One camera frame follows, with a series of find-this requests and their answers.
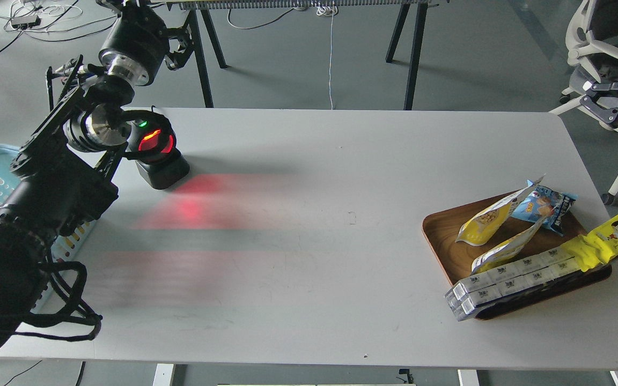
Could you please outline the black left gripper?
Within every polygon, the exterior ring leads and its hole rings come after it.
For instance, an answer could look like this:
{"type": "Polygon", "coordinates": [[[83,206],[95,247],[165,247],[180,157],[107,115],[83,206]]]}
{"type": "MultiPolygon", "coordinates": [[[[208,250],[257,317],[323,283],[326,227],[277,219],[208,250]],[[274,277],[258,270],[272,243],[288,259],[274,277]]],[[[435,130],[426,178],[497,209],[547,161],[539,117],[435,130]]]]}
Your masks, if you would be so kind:
{"type": "Polygon", "coordinates": [[[193,51],[191,24],[166,28],[152,8],[128,2],[101,47],[99,59],[108,75],[132,86],[147,86],[153,83],[164,58],[167,68],[175,71],[186,66],[193,51]],[[177,49],[167,52],[168,40],[176,41],[177,49]]]}

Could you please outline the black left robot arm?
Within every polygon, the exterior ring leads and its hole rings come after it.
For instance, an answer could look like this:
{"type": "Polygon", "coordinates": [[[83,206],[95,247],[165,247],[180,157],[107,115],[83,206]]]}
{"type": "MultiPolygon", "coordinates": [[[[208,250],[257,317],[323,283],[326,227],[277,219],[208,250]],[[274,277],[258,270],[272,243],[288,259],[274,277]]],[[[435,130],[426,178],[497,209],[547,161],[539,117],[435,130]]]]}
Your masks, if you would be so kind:
{"type": "Polygon", "coordinates": [[[25,142],[10,169],[19,185],[0,205],[0,347],[22,323],[49,328],[89,326],[66,342],[93,340],[101,316],[83,300],[86,267],[53,261],[52,247],[84,222],[98,220],[118,197],[112,178],[122,159],[134,160],[155,190],[190,171],[170,121],[154,110],[124,110],[136,86],[151,85],[162,63],[181,68],[194,50],[196,13],[169,28],[140,1],[110,1],[117,12],[99,53],[100,64],[78,57],[58,103],[25,142]]]}

